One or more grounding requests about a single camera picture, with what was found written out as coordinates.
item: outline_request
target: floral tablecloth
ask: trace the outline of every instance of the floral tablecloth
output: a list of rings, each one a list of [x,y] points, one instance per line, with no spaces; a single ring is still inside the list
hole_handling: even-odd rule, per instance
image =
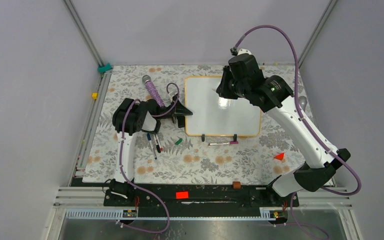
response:
[[[261,66],[265,76],[279,75],[292,87],[292,65]],[[166,85],[175,82],[180,88],[180,101],[185,102],[185,79],[189,76],[221,76],[221,65],[118,65],[114,66],[96,133],[93,138],[83,182],[101,183],[112,179],[116,168],[117,136],[112,125],[114,111],[124,98],[151,98],[142,76],[149,75],[165,103],[169,103]],[[306,95],[299,77],[300,96]],[[310,106],[307,115],[313,120]],[[154,160],[145,133],[136,141],[134,181],[160,184],[231,184],[240,181],[248,185],[270,183],[278,175],[294,170],[304,157],[285,131],[268,115],[262,115],[261,131],[256,137],[239,137],[239,144],[208,146],[209,142],[229,141],[231,137],[188,136],[170,119],[161,121],[158,134],[162,153]],[[179,145],[175,142],[182,138]],[[285,153],[282,161],[274,156]]]

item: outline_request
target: red triangle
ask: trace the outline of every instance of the red triangle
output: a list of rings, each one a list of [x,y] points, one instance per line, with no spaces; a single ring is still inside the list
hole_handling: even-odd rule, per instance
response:
[[[279,155],[275,156],[274,158],[275,158],[275,159],[277,159],[277,160],[280,160],[280,161],[282,161],[282,160],[284,159],[284,156],[285,156],[285,153],[284,153],[284,152],[282,152],[281,154],[279,154]]]

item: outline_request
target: pen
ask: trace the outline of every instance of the pen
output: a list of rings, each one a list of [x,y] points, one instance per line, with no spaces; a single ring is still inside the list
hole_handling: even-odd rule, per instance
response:
[[[160,139],[158,138],[158,134],[155,134],[155,138],[156,138],[156,141],[157,141],[157,147],[160,148],[159,150],[162,152],[163,151],[163,148],[161,147],[161,143],[160,143]]]
[[[149,145],[151,145],[151,150],[153,152],[153,156],[155,157],[155,160],[157,160],[157,154],[155,153],[154,145],[152,145],[151,135],[149,133],[147,133],[146,137],[148,138]]]
[[[231,145],[231,144],[239,144],[239,142],[238,141],[211,142],[211,143],[208,143],[208,146]]]
[[[156,134],[154,134],[153,140],[155,141],[156,151],[160,154],[161,150],[160,150],[160,145],[158,144],[158,141],[157,141],[157,135]]]

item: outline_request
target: white wall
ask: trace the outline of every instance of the white wall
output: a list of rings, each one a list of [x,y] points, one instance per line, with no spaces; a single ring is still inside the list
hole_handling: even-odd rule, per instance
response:
[[[321,131],[361,177],[351,199],[363,237],[384,239],[384,1],[338,1],[301,73]],[[346,169],[336,179],[355,189]]]
[[[98,77],[61,0],[0,0],[0,240],[41,236]]]
[[[239,38],[257,25],[285,31],[300,55],[329,0],[72,0],[93,43],[112,64],[225,64]],[[272,29],[241,47],[259,62],[293,63]]]

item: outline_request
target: black wire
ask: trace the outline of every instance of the black wire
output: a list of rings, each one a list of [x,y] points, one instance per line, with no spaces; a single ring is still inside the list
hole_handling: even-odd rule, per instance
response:
[[[108,182],[108,181],[111,181],[111,179],[107,179],[106,181],[103,182],[103,185],[102,185],[102,192],[104,192],[104,187],[105,187],[105,184]]]

